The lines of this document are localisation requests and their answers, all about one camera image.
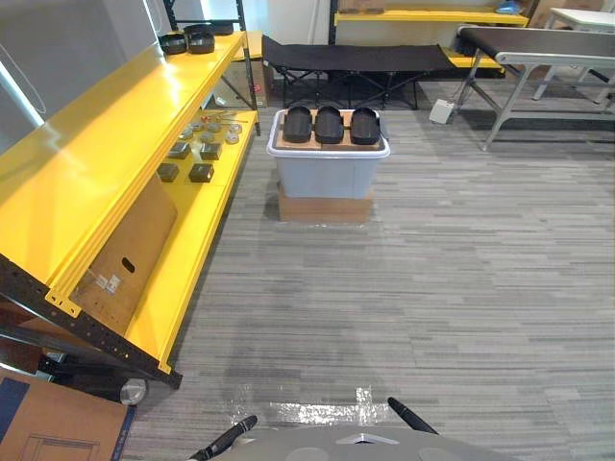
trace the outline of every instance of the metal shelving unit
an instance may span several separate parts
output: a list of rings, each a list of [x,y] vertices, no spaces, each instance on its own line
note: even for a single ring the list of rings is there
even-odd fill
[[[243,2],[242,0],[235,0],[237,6],[237,18],[236,19],[177,19],[175,17],[175,13],[173,12],[173,7],[175,6],[175,2],[177,0],[162,0],[164,3],[164,9],[166,10],[166,15],[169,20],[169,25],[171,29],[174,31],[179,30],[179,24],[204,24],[204,23],[222,23],[222,22],[232,22],[233,24],[239,25],[239,30],[241,32],[246,32],[246,18],[243,12]],[[252,75],[252,65],[250,63],[250,47],[248,46],[248,40],[243,44],[243,59],[246,63],[246,76],[248,78],[248,87],[250,87],[250,101],[246,100],[243,94],[229,82],[229,80],[224,77],[221,77],[221,80],[241,99],[250,109],[257,110],[257,94],[254,91],[254,76]],[[257,135],[260,136],[260,123],[257,121],[256,124]]]
[[[7,223],[0,227],[0,294],[89,347],[4,325],[0,336],[81,352],[93,373],[100,373],[99,361],[124,376],[180,386],[182,376],[168,358],[252,130],[258,130],[254,87],[254,110],[234,116],[243,135],[221,147],[211,182],[185,178],[192,156],[165,157],[242,48],[249,66],[243,31],[217,36],[215,51],[206,55],[163,59],[152,45],[0,157],[0,220]],[[163,184],[178,218],[128,329],[118,334],[69,297],[163,160],[176,162],[185,179]]]
[[[537,0],[532,2],[529,12],[533,13]],[[529,17],[520,14],[500,14],[491,8],[446,8],[444,6],[391,6],[382,13],[339,12],[338,0],[331,1],[329,11],[329,45],[335,45],[337,26],[342,22],[456,22],[472,24],[502,24],[525,27]],[[455,51],[444,48],[449,60],[459,68],[472,67],[472,57],[467,57]],[[481,67],[500,68],[493,60],[484,59]]]

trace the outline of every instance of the metal table frame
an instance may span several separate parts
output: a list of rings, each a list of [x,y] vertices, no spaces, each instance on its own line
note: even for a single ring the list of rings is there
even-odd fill
[[[512,118],[551,118],[551,119],[562,119],[562,120],[613,120],[615,121],[615,113],[610,111],[610,106],[612,105],[612,100],[609,100],[604,107],[600,110],[515,110],[513,109],[517,98],[521,94],[521,90],[528,82],[529,75],[531,72],[538,67],[539,65],[579,65],[579,66],[587,66],[587,67],[605,67],[605,68],[615,68],[615,59],[614,58],[597,58],[597,57],[588,57],[588,56],[579,56],[579,55],[543,55],[543,54],[532,54],[532,53],[507,53],[501,52],[498,53],[494,60],[501,65],[505,70],[510,72],[516,80],[517,84],[514,86],[514,89],[510,93],[506,103],[503,106],[498,105],[494,101],[494,99],[489,96],[486,91],[479,86],[479,83],[476,79],[476,73],[479,69],[480,59],[485,56],[484,52],[477,49],[474,58],[474,65],[470,70],[470,73],[466,77],[461,90],[459,92],[459,96],[455,102],[455,109],[459,110],[463,106],[463,103],[466,101],[468,96],[468,91],[470,88],[473,88],[479,96],[489,104],[493,108],[493,110],[497,114],[497,118],[493,127],[491,128],[491,133],[484,141],[482,145],[482,150],[486,151],[490,144],[495,139],[498,131],[502,127],[502,124],[510,120]],[[523,68],[517,68],[515,65],[523,65]],[[615,88],[615,82],[611,79],[607,83],[585,83],[585,82],[548,82],[548,81],[538,81],[531,82],[533,85],[543,85],[544,83],[549,83],[550,85],[573,85],[573,86],[598,86],[598,87],[607,87],[611,90]]]

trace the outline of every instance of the clear plastic bin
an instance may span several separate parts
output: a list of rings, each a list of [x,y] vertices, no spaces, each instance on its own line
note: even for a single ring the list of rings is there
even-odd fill
[[[276,159],[286,196],[365,198],[378,162],[388,157],[391,152],[386,138],[381,135],[378,150],[279,149],[275,145],[284,112],[285,110],[278,110],[273,120],[267,152]]]

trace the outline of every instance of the wall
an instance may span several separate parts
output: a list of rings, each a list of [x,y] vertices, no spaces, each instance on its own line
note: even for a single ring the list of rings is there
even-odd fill
[[[0,61],[49,118],[156,41],[142,0],[2,0]],[[0,87],[0,153],[32,125]]]

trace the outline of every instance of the brown cardboard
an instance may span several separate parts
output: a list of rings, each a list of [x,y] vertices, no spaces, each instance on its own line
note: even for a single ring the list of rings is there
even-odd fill
[[[301,223],[364,223],[372,207],[371,194],[364,199],[294,198],[278,189],[280,221]]]
[[[0,363],[22,372],[34,374],[42,349],[38,346],[0,338]]]
[[[266,108],[269,99],[269,87],[272,83],[271,70],[262,65],[262,60],[251,60],[252,78],[254,79],[254,91],[257,95],[257,106]],[[250,101],[250,89],[246,77],[246,64],[244,61],[231,62],[224,73],[231,85]],[[227,103],[225,108],[244,108],[245,103],[237,97],[227,84],[220,81],[213,89],[213,94],[224,99]]]
[[[340,12],[382,12],[386,0],[339,0]]]
[[[135,410],[0,369],[1,461],[119,461]]]
[[[70,300],[123,334],[176,217],[177,209],[155,176],[117,225]]]

